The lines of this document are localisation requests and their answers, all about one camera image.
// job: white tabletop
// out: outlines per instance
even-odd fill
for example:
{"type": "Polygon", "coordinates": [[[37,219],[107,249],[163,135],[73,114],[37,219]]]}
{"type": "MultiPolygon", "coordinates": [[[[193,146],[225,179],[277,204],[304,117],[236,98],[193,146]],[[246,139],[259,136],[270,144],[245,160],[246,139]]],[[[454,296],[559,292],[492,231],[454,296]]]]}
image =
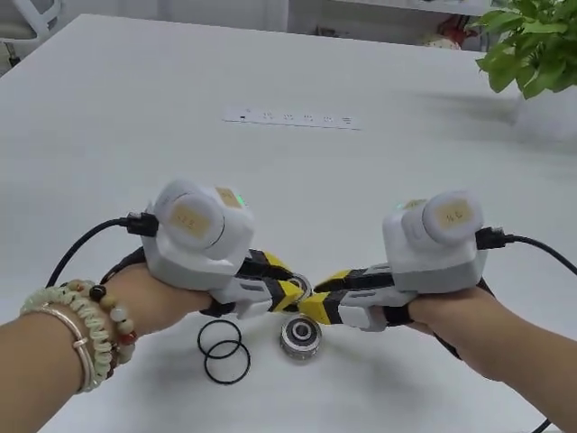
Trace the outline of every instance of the white tabletop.
{"type": "MultiPolygon", "coordinates": [[[[384,261],[382,217],[447,189],[472,189],[488,224],[576,258],[577,156],[515,143],[516,93],[493,95],[474,57],[81,16],[0,80],[0,318],[89,227],[142,209],[177,177],[235,185],[258,219],[254,246],[312,282],[384,261]],[[362,130],[230,124],[229,106],[341,113],[362,130]]],[[[64,277],[97,279],[137,244],[111,229],[64,277]]],[[[486,277],[518,313],[577,337],[575,281],[548,256],[511,246],[490,255],[486,277]]],[[[325,327],[320,356],[296,366],[278,348],[283,319],[241,323],[252,369],[223,387],[196,350],[208,319],[192,315],[144,338],[131,364],[43,431],[486,433],[541,420],[408,329],[325,327]]]]}

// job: beaded bracelet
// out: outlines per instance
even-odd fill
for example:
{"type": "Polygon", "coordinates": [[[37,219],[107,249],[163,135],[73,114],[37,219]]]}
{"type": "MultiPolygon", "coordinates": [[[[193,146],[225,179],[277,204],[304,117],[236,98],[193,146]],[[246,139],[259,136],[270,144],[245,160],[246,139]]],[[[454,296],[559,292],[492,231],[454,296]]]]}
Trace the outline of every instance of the beaded bracelet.
{"type": "Polygon", "coordinates": [[[72,335],[76,338],[76,340],[72,343],[72,348],[76,350],[78,357],[80,358],[80,363],[82,364],[82,373],[84,375],[84,380],[80,386],[80,389],[78,389],[77,394],[92,391],[95,371],[92,358],[90,357],[90,353],[88,352],[86,346],[89,339],[82,335],[80,329],[78,329],[76,324],[70,320],[66,314],[58,311],[57,309],[52,309],[50,307],[36,307],[32,308],[30,311],[28,311],[28,313],[48,314],[49,316],[57,318],[69,329],[72,335]]]}
{"type": "Polygon", "coordinates": [[[138,339],[134,330],[134,322],[128,318],[126,308],[118,303],[116,298],[106,292],[103,285],[95,285],[91,281],[71,281],[69,287],[79,290],[84,296],[88,296],[96,302],[99,307],[108,315],[116,326],[118,333],[118,357],[113,359],[113,368],[109,372],[109,377],[114,374],[114,368],[120,364],[128,363],[134,353],[135,343],[138,339]]]}
{"type": "Polygon", "coordinates": [[[84,321],[88,329],[88,336],[92,341],[95,355],[94,360],[91,360],[92,368],[83,372],[85,376],[87,374],[92,376],[90,385],[86,389],[83,387],[80,391],[92,391],[106,379],[113,359],[111,354],[113,347],[108,341],[110,336],[105,330],[105,321],[88,299],[84,298],[81,293],[70,290],[66,286],[37,290],[26,299],[20,309],[20,315],[28,314],[37,308],[46,307],[50,304],[60,304],[69,307],[84,321]]]}

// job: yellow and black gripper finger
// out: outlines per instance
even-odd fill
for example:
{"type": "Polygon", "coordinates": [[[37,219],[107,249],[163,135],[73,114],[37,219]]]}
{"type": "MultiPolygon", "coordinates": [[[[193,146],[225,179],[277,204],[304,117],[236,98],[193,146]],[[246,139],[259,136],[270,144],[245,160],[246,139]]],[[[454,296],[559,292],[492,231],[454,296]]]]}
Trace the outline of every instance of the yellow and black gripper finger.
{"type": "Polygon", "coordinates": [[[269,290],[272,304],[270,312],[284,311],[286,307],[302,298],[305,293],[298,285],[290,281],[273,280],[270,278],[262,280],[269,290]]]}
{"type": "Polygon", "coordinates": [[[276,255],[250,249],[236,276],[287,281],[292,278],[292,272],[276,255]]]}
{"type": "Polygon", "coordinates": [[[313,293],[298,303],[298,311],[323,325],[340,325],[343,320],[339,314],[339,306],[347,293],[348,290],[313,293]]]}
{"type": "Polygon", "coordinates": [[[327,278],[314,288],[315,293],[337,290],[369,290],[393,286],[392,275],[388,267],[345,269],[327,278]]]}

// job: wall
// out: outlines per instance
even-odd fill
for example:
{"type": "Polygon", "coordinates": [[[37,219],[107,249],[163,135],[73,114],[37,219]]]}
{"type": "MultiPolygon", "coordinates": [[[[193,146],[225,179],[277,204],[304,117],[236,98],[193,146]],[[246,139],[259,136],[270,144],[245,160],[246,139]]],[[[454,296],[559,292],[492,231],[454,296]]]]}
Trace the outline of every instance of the wall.
{"type": "Polygon", "coordinates": [[[62,22],[79,14],[105,14],[283,31],[288,0],[63,0],[62,22]]]}
{"type": "Polygon", "coordinates": [[[331,0],[291,0],[288,30],[310,33],[317,24],[365,41],[417,43],[448,15],[331,0]]]}

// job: metal bearing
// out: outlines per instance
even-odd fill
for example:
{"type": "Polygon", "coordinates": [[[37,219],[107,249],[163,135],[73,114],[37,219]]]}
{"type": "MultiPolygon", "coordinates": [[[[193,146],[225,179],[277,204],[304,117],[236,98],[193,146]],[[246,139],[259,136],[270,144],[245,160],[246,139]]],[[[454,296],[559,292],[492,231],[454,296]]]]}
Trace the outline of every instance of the metal bearing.
{"type": "Polygon", "coordinates": [[[305,315],[293,316],[280,329],[280,347],[291,358],[307,361],[314,357],[321,344],[320,326],[305,315]]]}
{"type": "Polygon", "coordinates": [[[310,282],[305,278],[304,275],[300,273],[293,273],[292,278],[288,280],[288,282],[292,282],[300,289],[303,290],[303,294],[300,298],[298,298],[295,302],[285,307],[284,311],[286,313],[298,313],[298,303],[301,300],[308,298],[310,295],[313,294],[313,286],[310,285],[310,282]]]}

